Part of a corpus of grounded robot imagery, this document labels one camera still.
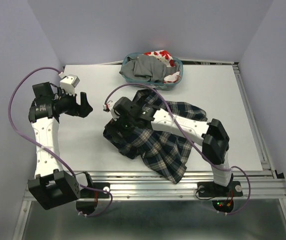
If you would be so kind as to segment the navy plaid skirt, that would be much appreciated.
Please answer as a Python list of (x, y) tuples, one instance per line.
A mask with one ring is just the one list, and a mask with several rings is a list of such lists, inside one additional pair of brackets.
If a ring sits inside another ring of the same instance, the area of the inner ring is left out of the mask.
[[(166, 110), (162, 100), (149, 89), (138, 90), (132, 100), (141, 106), (152, 104)], [(208, 120), (205, 110), (190, 103), (167, 101), (167, 104), (175, 115), (196, 121)], [(135, 128), (131, 135), (123, 137), (120, 142), (106, 129), (103, 131), (103, 137), (114, 145), (121, 155), (132, 160), (140, 156), (149, 169), (173, 184), (177, 184), (187, 170), (186, 163), (192, 145), (184, 137), (140, 128)]]

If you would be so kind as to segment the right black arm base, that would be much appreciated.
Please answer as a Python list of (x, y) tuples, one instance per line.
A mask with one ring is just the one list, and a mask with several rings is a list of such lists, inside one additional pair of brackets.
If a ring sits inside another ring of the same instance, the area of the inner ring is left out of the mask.
[(212, 206), (219, 213), (231, 214), (234, 209), (234, 198), (242, 197), (243, 189), (239, 181), (232, 181), (228, 186), (221, 186), (213, 181), (202, 181), (197, 184), (195, 197), (198, 200), (212, 200)]

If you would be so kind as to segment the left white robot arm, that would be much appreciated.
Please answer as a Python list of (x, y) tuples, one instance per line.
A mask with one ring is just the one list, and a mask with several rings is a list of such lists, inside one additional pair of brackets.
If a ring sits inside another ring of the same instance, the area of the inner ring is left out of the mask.
[(75, 88), (79, 82), (76, 76), (67, 76), (60, 81), (56, 93), (50, 82), (32, 87), (35, 98), (28, 119), (37, 143), (37, 163), (34, 179), (28, 181), (28, 190), (45, 210), (78, 200), (81, 195), (89, 197), (94, 193), (92, 182), (84, 179), (78, 183), (74, 176), (64, 171), (62, 163), (56, 158), (60, 154), (60, 115), (85, 118), (93, 111), (85, 92), (81, 92), (80, 103), (77, 103)]

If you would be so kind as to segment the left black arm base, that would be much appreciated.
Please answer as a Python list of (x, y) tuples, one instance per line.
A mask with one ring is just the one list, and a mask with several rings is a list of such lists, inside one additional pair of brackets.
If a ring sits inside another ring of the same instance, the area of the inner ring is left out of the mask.
[(99, 200), (107, 199), (110, 200), (111, 196), (109, 194), (111, 185), (108, 182), (94, 182), (89, 183), (88, 188), (83, 188), (80, 191), (80, 200), (76, 202), (75, 207), (77, 214), (83, 217), (96, 217), (102, 212), (96, 212)]

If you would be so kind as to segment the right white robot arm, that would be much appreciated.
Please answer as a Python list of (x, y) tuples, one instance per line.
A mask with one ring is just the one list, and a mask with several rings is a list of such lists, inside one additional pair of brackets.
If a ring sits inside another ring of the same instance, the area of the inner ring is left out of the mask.
[(225, 195), (231, 190), (233, 174), (226, 160), (230, 138), (221, 121), (188, 119), (156, 105), (139, 105), (127, 97), (116, 102), (110, 100), (103, 109), (112, 115), (115, 123), (112, 129), (120, 130), (123, 135), (134, 128), (150, 129), (177, 135), (201, 146), (200, 155), (211, 165), (214, 192)]

